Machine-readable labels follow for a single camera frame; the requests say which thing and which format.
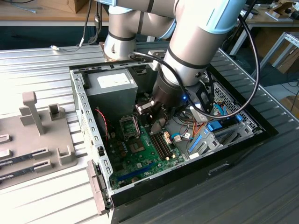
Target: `metal bracket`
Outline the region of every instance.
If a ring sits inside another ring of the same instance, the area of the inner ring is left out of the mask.
[[[103,186],[101,185],[101,182],[95,172],[94,164],[92,160],[87,162],[86,171],[87,171],[89,183],[92,187],[93,198],[97,206],[98,214],[99,215],[107,214],[109,212],[109,209],[107,209],[105,205],[105,200],[103,198],[103,194],[101,191],[103,189]]]
[[[155,57],[159,57],[161,59],[164,59],[166,52],[164,50],[150,50],[149,55],[153,55]],[[161,65],[157,61],[153,61],[152,63],[149,63],[149,66],[154,71],[159,71],[161,69]]]

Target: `aluminum extrusion table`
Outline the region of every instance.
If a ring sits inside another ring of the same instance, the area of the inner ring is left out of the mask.
[[[138,49],[166,49],[168,43],[139,43]],[[74,53],[51,49],[0,51],[0,117],[17,114],[21,93],[35,91],[36,107],[59,103],[66,111],[78,164],[0,191],[1,220],[10,223],[105,223],[99,217],[85,171],[89,160],[75,113],[69,66],[104,62],[99,46]],[[212,65],[245,97],[252,78],[222,51]],[[6,99],[10,104],[3,106]],[[125,223],[256,223],[278,218],[285,204],[297,206],[299,122],[259,88],[252,105],[280,132],[235,168]]]
[[[273,63],[273,67],[276,68],[278,65],[281,64],[282,60],[285,59],[285,57],[290,53],[294,52],[292,50],[293,47],[299,48],[299,32],[284,32],[279,39],[276,41],[276,43],[273,45],[273,47],[269,50],[267,55],[263,58],[261,61],[261,70],[266,66],[267,62],[273,57],[275,52],[279,49],[279,47],[285,42],[288,41],[289,45],[285,48],[285,50],[281,53],[281,55],[276,59],[276,61]],[[251,74],[252,77],[256,77],[256,70]]]

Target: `black cable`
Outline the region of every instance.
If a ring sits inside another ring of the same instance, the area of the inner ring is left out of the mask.
[[[189,104],[191,106],[193,106],[193,108],[200,114],[202,115],[205,115],[207,117],[210,117],[210,118],[213,118],[213,119],[225,119],[225,118],[230,118],[230,117],[233,117],[237,114],[239,114],[242,110],[244,110],[244,108],[252,101],[253,97],[255,96],[257,90],[258,90],[258,85],[259,85],[259,79],[260,79],[260,62],[259,62],[259,59],[258,59],[258,54],[257,54],[257,49],[256,49],[256,45],[254,43],[254,40],[253,40],[253,37],[250,33],[250,29],[249,27],[247,26],[245,20],[243,19],[243,17],[241,15],[239,15],[239,20],[240,20],[240,23],[244,26],[244,29],[250,39],[250,42],[252,44],[252,49],[253,49],[253,52],[254,52],[254,55],[255,55],[255,59],[256,59],[256,83],[254,85],[254,88],[253,88],[253,91],[251,93],[251,96],[249,97],[249,99],[245,102],[244,105],[242,105],[237,111],[231,113],[231,114],[228,114],[228,115],[224,115],[224,116],[215,116],[215,115],[211,115],[211,114],[208,114],[202,110],[200,110],[194,103],[193,101],[190,99],[189,97],[189,94],[187,92],[187,90],[185,89],[184,87],[184,84],[183,84],[183,81],[181,79],[181,77],[178,75],[178,73],[165,61],[163,61],[161,58],[158,58],[158,57],[155,57],[153,55],[148,55],[148,54],[144,54],[144,53],[140,53],[140,52],[131,52],[129,53],[129,57],[133,60],[139,60],[139,59],[151,59],[151,60],[154,60],[154,61],[157,61],[158,63],[164,65],[166,68],[168,68],[174,75],[174,77],[176,78],[182,92],[184,93],[184,95],[187,97],[187,100],[189,102]]]
[[[249,16],[251,10],[253,9],[253,7],[256,5],[257,0],[253,0],[252,3],[248,6],[248,9],[246,10],[246,13],[244,15],[244,17],[242,17],[244,19],[244,21],[247,19],[247,17]],[[233,32],[233,34],[230,36],[231,39],[228,39],[228,44],[226,45],[226,47],[223,49],[224,51],[227,51],[229,46],[231,45],[233,39],[238,36],[240,30],[241,30],[241,26],[243,24],[239,24],[238,27],[235,29],[235,31]]]
[[[193,123],[193,119],[183,119],[182,117],[178,116],[177,117],[179,119],[180,122],[182,123],[186,123],[186,124],[192,124]]]
[[[181,134],[181,130],[180,130],[179,134],[180,134],[180,135],[184,135],[184,134],[186,134],[187,131],[189,130],[189,128],[190,128],[190,126],[187,125],[187,128],[184,130],[184,132]]]
[[[287,89],[284,85],[282,85],[282,87],[284,87],[286,90],[288,90],[290,93],[292,93],[292,94],[294,94],[295,95],[295,93],[294,92],[292,92],[292,91],[290,91],[289,89]]]
[[[299,90],[298,90],[298,92],[297,92],[297,94],[296,94],[296,96],[295,96],[295,98],[294,98],[293,105],[292,105],[292,107],[291,107],[290,112],[292,112],[292,110],[293,110],[293,108],[294,108],[294,105],[295,105],[295,102],[296,102],[296,99],[297,99],[298,94],[299,94]]]
[[[206,71],[206,74],[209,78],[209,82],[210,82],[210,85],[211,85],[211,97],[212,98],[210,99],[210,103],[213,104],[215,92],[214,92],[214,84],[213,84],[212,74],[208,70]]]
[[[24,3],[29,3],[29,2],[32,2],[32,1],[35,1],[35,0],[29,0],[29,1],[23,1],[23,2],[10,1],[10,0],[1,0],[1,1],[9,2],[9,3],[16,3],[16,4],[24,4]]]
[[[88,5],[88,10],[87,10],[87,15],[86,15],[86,20],[85,20],[85,24],[84,24],[84,28],[83,28],[83,35],[82,35],[82,39],[81,42],[79,44],[79,46],[74,49],[74,50],[66,50],[66,49],[61,49],[57,46],[51,46],[52,49],[58,50],[58,51],[64,51],[64,52],[76,52],[78,51],[82,45],[83,45],[83,41],[84,41],[84,37],[85,37],[85,32],[86,32],[86,27],[87,27],[87,23],[88,23],[88,18],[89,18],[89,14],[90,14],[90,10],[92,8],[92,2],[93,0],[89,0],[89,5]]]
[[[290,72],[287,72],[287,73],[286,73],[286,82],[289,84],[290,87],[296,87],[296,86],[299,87],[299,80],[298,80],[298,79],[295,79],[295,80],[291,80],[291,81],[290,81],[290,80],[289,80],[289,73],[290,73]],[[296,85],[291,85],[290,82],[296,82]]]
[[[91,38],[91,41],[88,43],[85,43],[83,45],[92,45],[94,43],[96,43],[96,41],[98,40],[99,34],[102,30],[102,4],[97,2],[97,9],[96,9],[96,15],[94,18],[94,23],[95,23],[95,27],[96,27],[96,34],[94,37]]]
[[[176,122],[178,125],[187,126],[187,124],[186,124],[186,125],[185,125],[185,124],[180,124],[180,123],[178,123],[174,118],[172,118],[172,119],[173,119],[173,121]]]

